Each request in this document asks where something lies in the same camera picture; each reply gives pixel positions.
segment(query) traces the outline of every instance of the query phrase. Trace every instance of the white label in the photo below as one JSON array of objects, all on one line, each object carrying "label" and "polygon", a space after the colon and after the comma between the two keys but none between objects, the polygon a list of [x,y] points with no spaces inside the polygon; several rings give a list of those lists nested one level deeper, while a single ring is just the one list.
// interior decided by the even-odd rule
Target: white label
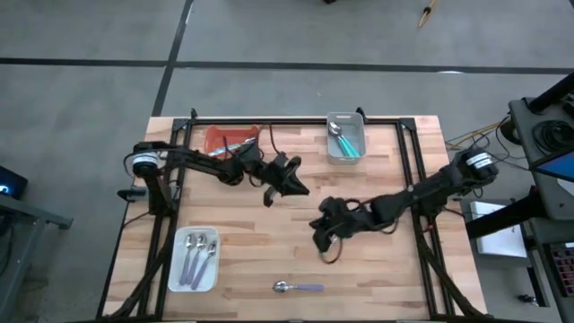
[{"label": "white label", "polygon": [[134,164],[138,162],[152,162],[154,164],[158,164],[158,155],[157,153],[141,153],[135,156]]},{"label": "white label", "polygon": [[488,153],[479,153],[475,157],[472,157],[468,161],[466,161],[466,165],[470,166],[470,165],[474,164],[475,162],[481,161],[485,158],[489,158]]},{"label": "white label", "polygon": [[474,165],[474,167],[475,167],[476,169],[480,169],[480,168],[482,168],[482,167],[484,167],[484,166],[486,166],[486,165],[490,165],[490,164],[492,164],[492,161],[491,161],[491,159],[489,158],[489,159],[487,159],[487,160],[477,162],[477,163]]}]

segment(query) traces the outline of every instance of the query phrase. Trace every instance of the teal object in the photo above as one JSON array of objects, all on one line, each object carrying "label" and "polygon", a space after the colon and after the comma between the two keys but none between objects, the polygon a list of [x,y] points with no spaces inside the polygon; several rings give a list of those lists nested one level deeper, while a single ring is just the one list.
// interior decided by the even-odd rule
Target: teal object
[{"label": "teal object", "polygon": [[347,149],[349,151],[351,151],[351,156],[352,157],[361,157],[361,155],[359,154],[359,152],[357,152],[357,150],[355,149],[355,147],[352,146],[351,142],[349,140],[347,140],[347,138],[344,137],[344,135],[341,135],[339,138],[343,139],[347,145]]},{"label": "teal object", "polygon": [[339,140],[339,146],[341,146],[341,150],[343,151],[343,155],[345,157],[352,157],[352,151],[349,150],[349,147],[347,147],[346,142],[343,140],[343,138],[338,136],[337,139]]}]

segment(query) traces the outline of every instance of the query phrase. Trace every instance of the red tray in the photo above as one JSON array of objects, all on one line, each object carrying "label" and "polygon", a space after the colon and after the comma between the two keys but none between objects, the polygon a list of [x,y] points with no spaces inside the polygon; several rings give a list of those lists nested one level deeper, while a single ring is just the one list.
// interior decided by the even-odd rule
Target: red tray
[{"label": "red tray", "polygon": [[[227,141],[227,145],[232,144],[242,144],[248,138],[257,136],[259,129],[257,126],[251,126],[247,129],[229,129],[229,128],[218,128],[217,126],[209,126],[207,128],[207,133],[205,134],[205,145],[204,152],[210,153],[218,148],[225,146],[223,138]],[[216,156],[219,159],[225,159],[225,153]]]}]

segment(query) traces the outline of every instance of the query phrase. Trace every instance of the monitor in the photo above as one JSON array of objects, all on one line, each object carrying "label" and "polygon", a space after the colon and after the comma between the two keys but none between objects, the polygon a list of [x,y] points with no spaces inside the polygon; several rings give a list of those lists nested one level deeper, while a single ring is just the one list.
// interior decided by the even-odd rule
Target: monitor
[{"label": "monitor", "polygon": [[0,194],[20,199],[28,180],[0,166]]},{"label": "monitor", "polygon": [[531,170],[574,182],[574,147],[536,161]]}]

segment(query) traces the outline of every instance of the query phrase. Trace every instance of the white tray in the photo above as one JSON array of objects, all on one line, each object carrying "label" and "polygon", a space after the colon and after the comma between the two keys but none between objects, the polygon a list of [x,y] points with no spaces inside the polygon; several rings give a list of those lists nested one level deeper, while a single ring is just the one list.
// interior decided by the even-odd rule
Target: white tray
[{"label": "white tray", "polygon": [[[186,248],[186,237],[188,234],[194,233],[196,237],[199,237],[201,233],[204,233],[207,236],[207,242],[205,248],[201,250],[199,254],[199,259],[197,261],[196,266],[196,273],[199,272],[199,268],[207,259],[207,246],[212,241],[217,241],[217,251],[215,252],[215,256],[209,259],[207,268],[205,269],[204,277],[202,278],[201,282],[197,286],[196,290],[192,290],[191,286],[180,285],[179,278],[181,276],[181,272],[183,270],[183,264],[186,260],[187,248]],[[212,227],[185,227],[179,228],[176,231],[175,241],[173,243],[173,251],[171,253],[171,268],[170,268],[170,279],[168,280],[168,287],[172,292],[209,292],[216,284],[217,284],[217,274],[219,271],[219,252],[222,248],[221,241],[219,239],[219,234],[217,231]],[[189,265],[193,262],[194,257],[196,256],[197,248],[191,250],[191,254],[189,255]]]}]

